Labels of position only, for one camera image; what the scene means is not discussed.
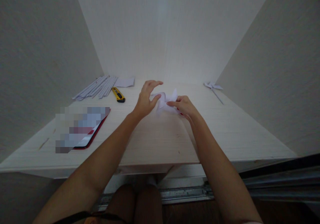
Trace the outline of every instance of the hand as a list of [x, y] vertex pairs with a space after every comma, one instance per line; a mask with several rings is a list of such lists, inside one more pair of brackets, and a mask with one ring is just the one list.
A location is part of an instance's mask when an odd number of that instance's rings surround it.
[[150, 94], [156, 86], [162, 84], [162, 81], [146, 81], [141, 89], [137, 105], [132, 113], [135, 113], [141, 119], [147, 116], [154, 109], [157, 101], [161, 97], [161, 94], [158, 94], [150, 101]]
[[178, 96], [177, 101], [167, 102], [167, 105], [177, 107], [189, 122], [193, 115], [199, 113], [187, 96]]

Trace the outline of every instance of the wooden floor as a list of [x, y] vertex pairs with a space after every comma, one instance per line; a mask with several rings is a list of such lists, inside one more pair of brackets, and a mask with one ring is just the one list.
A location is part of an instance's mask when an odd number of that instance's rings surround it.
[[[254, 201], [264, 224], [320, 223], [317, 216], [304, 203]], [[224, 223], [216, 201], [164, 205], [163, 223]]]

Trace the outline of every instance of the white desk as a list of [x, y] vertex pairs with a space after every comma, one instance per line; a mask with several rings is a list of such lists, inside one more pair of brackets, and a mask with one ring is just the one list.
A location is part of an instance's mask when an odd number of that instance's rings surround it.
[[[75, 101], [70, 105], [111, 108], [110, 114], [88, 149], [56, 154], [53, 134], [55, 121], [52, 120], [4, 160], [0, 164], [0, 171], [21, 171], [52, 178], [69, 176], [133, 110], [143, 83], [136, 80], [134, 87], [119, 88], [126, 98], [125, 103], [116, 102], [113, 93], [110, 93], [103, 99], [96, 96], [81, 102]], [[158, 86], [154, 92], [164, 91], [171, 94], [174, 88], [177, 88], [179, 95], [189, 96], [206, 120], [218, 144], [233, 163], [245, 161], [257, 166], [257, 160], [268, 160], [269, 163], [297, 157], [222, 92], [218, 91], [218, 95], [224, 105], [210, 89], [202, 85], [165, 83]], [[162, 113], [157, 117], [154, 111], [134, 130], [118, 173], [167, 172], [173, 165], [199, 163], [191, 128], [184, 117], [170, 113]]]

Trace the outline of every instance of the person's right hand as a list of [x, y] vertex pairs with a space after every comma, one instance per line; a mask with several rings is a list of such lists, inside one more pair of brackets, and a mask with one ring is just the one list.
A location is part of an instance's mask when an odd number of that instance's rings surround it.
[[178, 96], [177, 101], [167, 102], [167, 105], [177, 107], [189, 122], [191, 121], [191, 117], [198, 113], [198, 110], [187, 96]]

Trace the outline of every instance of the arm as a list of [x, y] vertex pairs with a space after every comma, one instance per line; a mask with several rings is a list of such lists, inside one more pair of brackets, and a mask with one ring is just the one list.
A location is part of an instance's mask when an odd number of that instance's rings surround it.
[[176, 106], [189, 121], [198, 155], [223, 218], [230, 223], [262, 220], [239, 174], [211, 134], [205, 120], [187, 96], [179, 96]]
[[80, 211], [90, 211], [116, 171], [132, 131], [161, 97], [157, 95], [150, 102], [151, 92], [162, 84], [146, 81], [133, 112], [61, 185], [33, 223], [53, 223]]

